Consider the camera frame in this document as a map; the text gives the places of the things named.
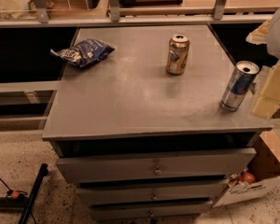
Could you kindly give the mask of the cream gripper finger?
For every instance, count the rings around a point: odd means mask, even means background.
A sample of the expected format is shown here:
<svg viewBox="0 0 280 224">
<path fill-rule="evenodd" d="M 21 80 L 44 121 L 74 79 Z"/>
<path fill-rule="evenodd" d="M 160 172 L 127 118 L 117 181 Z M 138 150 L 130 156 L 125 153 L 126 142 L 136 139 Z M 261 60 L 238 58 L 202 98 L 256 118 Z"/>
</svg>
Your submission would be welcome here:
<svg viewBox="0 0 280 224">
<path fill-rule="evenodd" d="M 270 20 L 266 20 L 262 23 L 253 32 L 248 34 L 245 41 L 254 45 L 266 44 L 270 22 Z"/>
<path fill-rule="evenodd" d="M 251 113 L 269 119 L 280 107 L 280 60 L 270 70 Z"/>
</svg>

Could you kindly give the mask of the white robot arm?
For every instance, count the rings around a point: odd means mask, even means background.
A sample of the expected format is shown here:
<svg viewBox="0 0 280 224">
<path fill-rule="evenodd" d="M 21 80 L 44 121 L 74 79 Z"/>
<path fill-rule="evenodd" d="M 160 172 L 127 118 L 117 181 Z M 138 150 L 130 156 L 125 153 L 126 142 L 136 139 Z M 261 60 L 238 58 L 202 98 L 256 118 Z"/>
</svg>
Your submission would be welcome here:
<svg viewBox="0 0 280 224">
<path fill-rule="evenodd" d="M 280 8 L 270 20 L 251 32 L 246 42 L 267 45 L 267 52 L 278 59 L 276 65 L 269 69 L 265 84 L 259 93 L 252 113 L 258 117 L 269 119 L 280 107 Z"/>
</svg>

